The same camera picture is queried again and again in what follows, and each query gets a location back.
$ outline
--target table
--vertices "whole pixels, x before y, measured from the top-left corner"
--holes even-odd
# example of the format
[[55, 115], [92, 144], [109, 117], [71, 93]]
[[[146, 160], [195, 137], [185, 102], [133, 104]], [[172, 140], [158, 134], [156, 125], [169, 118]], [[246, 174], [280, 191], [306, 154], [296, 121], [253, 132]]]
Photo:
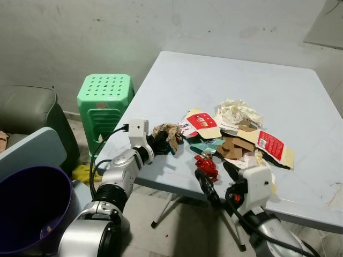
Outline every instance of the table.
[[[156, 125], [178, 123], [194, 107], [214, 115], [225, 99], [251, 105], [264, 116], [265, 129], [295, 151], [293, 171], [272, 166], [277, 192], [267, 210], [285, 221], [343, 233], [342, 118], [313, 70], [163, 51], [118, 127], [141, 117], [152, 132]], [[118, 132], [96, 163], [129, 147], [127, 135]], [[205, 199], [194, 176], [195, 154], [185, 142], [175, 156], [157, 156], [145, 165], [135, 183]], [[232, 180], [220, 159], [214, 161], [215, 189], [224, 198]]]

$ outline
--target trash bin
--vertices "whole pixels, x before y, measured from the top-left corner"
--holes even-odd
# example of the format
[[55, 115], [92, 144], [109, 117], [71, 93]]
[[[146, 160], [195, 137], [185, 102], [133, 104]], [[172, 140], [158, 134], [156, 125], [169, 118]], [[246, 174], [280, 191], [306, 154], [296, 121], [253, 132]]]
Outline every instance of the trash bin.
[[31, 167], [0, 182], [0, 255], [56, 254], [80, 213], [72, 182], [60, 169]]

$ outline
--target red label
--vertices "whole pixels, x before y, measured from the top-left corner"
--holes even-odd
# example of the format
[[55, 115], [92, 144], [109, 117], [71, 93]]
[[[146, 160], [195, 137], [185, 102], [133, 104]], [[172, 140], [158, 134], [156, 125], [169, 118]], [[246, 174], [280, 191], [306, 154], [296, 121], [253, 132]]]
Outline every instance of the red label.
[[279, 139], [264, 131], [260, 131], [257, 144], [277, 160], [281, 161], [285, 144]]
[[210, 127], [216, 127], [214, 119], [207, 113], [203, 112], [202, 114], [194, 114], [187, 118], [188, 122], [195, 127], [196, 130], [200, 129], [209, 129]]

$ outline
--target green plastic stool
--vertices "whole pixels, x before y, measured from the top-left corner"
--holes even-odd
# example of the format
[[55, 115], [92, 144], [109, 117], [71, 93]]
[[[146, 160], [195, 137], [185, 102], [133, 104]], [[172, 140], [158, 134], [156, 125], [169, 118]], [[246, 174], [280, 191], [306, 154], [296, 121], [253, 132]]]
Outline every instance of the green plastic stool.
[[85, 78], [77, 96], [90, 154], [113, 131], [135, 92], [126, 74], [91, 74]]

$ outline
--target floor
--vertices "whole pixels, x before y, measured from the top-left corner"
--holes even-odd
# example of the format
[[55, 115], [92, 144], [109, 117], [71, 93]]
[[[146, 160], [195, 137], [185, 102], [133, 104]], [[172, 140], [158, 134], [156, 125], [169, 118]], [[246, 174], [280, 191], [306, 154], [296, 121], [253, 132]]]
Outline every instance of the floor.
[[[89, 165], [88, 146], [82, 123], [69, 120], [79, 145], [80, 163]], [[124, 257], [183, 256], [256, 256], [245, 238], [247, 251], [240, 252], [231, 223], [222, 212], [215, 213], [206, 202], [174, 195], [163, 221], [152, 229], [150, 224], [162, 208], [167, 192], [135, 185], [125, 206], [124, 215], [130, 221], [130, 231], [123, 239]], [[343, 235], [319, 231], [283, 222], [284, 226], [310, 244], [321, 257], [343, 256]]]

